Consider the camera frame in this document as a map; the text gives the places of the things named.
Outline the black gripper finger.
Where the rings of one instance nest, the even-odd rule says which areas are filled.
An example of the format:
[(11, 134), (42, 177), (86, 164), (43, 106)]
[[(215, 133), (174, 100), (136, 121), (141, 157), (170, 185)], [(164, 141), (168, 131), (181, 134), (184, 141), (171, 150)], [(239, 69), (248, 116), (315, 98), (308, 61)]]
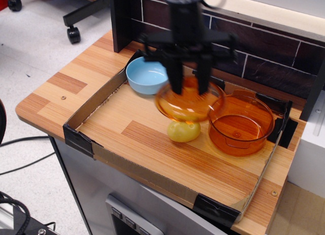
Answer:
[(211, 54), (204, 54), (199, 58), (198, 67), (197, 67), (197, 71), (198, 71), (197, 78), (198, 78), (200, 95), (205, 94), (208, 90), (212, 64), (213, 64), (213, 57)]
[(182, 62), (177, 59), (165, 58), (162, 60), (162, 64), (166, 68), (172, 91), (181, 94), (183, 83)]

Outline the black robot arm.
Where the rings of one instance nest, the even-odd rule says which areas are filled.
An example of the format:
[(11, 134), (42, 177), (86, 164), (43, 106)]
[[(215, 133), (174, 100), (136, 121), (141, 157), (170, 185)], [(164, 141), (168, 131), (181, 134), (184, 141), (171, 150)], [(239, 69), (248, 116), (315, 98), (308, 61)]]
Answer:
[(170, 30), (142, 35), (145, 60), (158, 61), (167, 70), (169, 83), (176, 94), (182, 93), (183, 62), (197, 64), (200, 95), (209, 87), (214, 64), (236, 58), (238, 37), (233, 33), (210, 30), (204, 25), (204, 0), (165, 0), (170, 11)]

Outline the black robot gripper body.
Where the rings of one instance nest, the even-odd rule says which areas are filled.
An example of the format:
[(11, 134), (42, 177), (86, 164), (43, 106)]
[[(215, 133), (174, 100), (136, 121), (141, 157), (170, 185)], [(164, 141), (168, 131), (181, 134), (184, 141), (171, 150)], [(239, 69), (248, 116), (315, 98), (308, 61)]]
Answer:
[(170, 30), (141, 35), (146, 61), (197, 61), (208, 55), (215, 63), (237, 57), (235, 34), (205, 27), (202, 6), (211, 6), (204, 0), (165, 1), (169, 6)]

